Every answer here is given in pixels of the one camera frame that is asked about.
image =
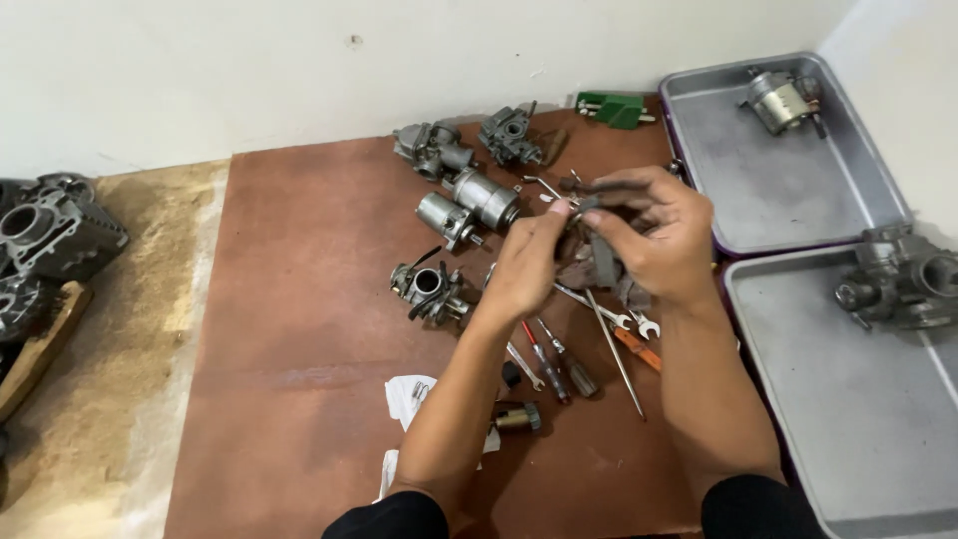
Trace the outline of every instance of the gray tray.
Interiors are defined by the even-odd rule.
[[[851,246],[741,261],[724,285],[831,537],[958,537],[958,331],[866,333],[833,301]]]
[[[772,136],[754,111],[738,108],[749,65],[818,78],[829,137],[819,139],[809,123]],[[865,228],[912,221],[851,102],[817,55],[676,73],[659,93],[689,180],[712,199],[713,232],[729,254],[849,243]]]

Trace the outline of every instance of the metal rod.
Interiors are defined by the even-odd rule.
[[[635,394],[635,388],[632,387],[632,381],[628,378],[626,366],[624,363],[622,363],[622,358],[619,357],[619,350],[617,350],[615,347],[615,341],[612,340],[612,336],[608,333],[608,328],[605,326],[605,320],[603,320],[602,313],[599,311],[599,304],[596,303],[596,298],[592,295],[591,290],[585,289],[585,295],[589,298],[589,303],[592,304],[592,310],[595,311],[596,318],[599,320],[599,325],[602,326],[602,332],[605,334],[605,340],[608,341],[608,347],[612,349],[612,355],[615,357],[615,363],[619,364],[619,370],[622,371],[622,378],[626,381],[626,387],[628,387],[628,393],[632,395],[632,401],[635,403],[635,408],[639,410],[639,415],[642,416],[642,420],[646,421],[646,413],[642,411],[642,405],[639,403],[639,396]]]

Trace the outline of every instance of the wrench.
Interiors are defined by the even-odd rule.
[[[545,386],[545,382],[542,382],[539,377],[533,373],[533,370],[526,365],[525,360],[522,359],[522,356],[519,355],[519,351],[515,349],[515,346],[511,342],[506,344],[506,349],[509,350],[509,353],[513,355],[516,362],[519,363],[519,366],[522,367],[522,370],[526,371],[526,376],[529,377],[529,380],[533,381],[533,389],[536,391],[542,391],[542,387]]]
[[[559,289],[561,292],[565,293],[572,299],[575,299],[576,301],[580,302],[582,305],[588,307],[589,309],[592,308],[592,304],[589,303],[588,299],[585,299],[583,296],[572,292],[572,289],[563,287],[559,283],[553,283],[553,285],[555,285],[557,289]],[[627,323],[629,322],[628,316],[616,315],[615,313],[609,311],[607,308],[603,307],[602,305],[599,306],[599,312],[602,313],[602,316],[605,316],[606,318],[608,318],[609,321],[611,321],[617,327],[621,327],[622,329],[628,331],[628,325],[627,325]]]
[[[642,311],[632,311],[629,309],[628,313],[635,319],[635,323],[639,324],[639,335],[641,335],[643,339],[649,340],[649,331],[653,332],[656,337],[662,334],[662,332],[659,331],[658,324],[649,320],[642,314]]]

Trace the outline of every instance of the brown board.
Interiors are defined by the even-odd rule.
[[[616,130],[561,110],[536,115],[532,127],[569,130],[546,175],[553,185],[570,167],[589,179],[671,157],[661,123]],[[464,141],[490,177],[512,186],[536,171],[490,165],[477,130],[464,125]],[[383,454],[402,440],[383,385],[399,375],[438,377],[457,334],[451,322],[435,330],[409,321],[410,306],[389,290],[397,264],[445,244],[414,210],[430,191],[448,196],[392,149],[383,136],[234,157],[167,537],[314,538],[376,498]],[[544,211],[542,192],[524,185],[524,215]],[[482,247],[467,242],[439,255],[470,286],[481,285],[502,243],[483,234]],[[538,436],[503,434],[502,449],[483,456],[466,507],[472,524],[460,536],[696,528],[658,374],[620,347],[643,423],[593,313],[553,294],[542,317],[604,393],[561,406],[523,377],[511,398],[537,399],[545,427]],[[521,328],[513,342],[535,364]]]

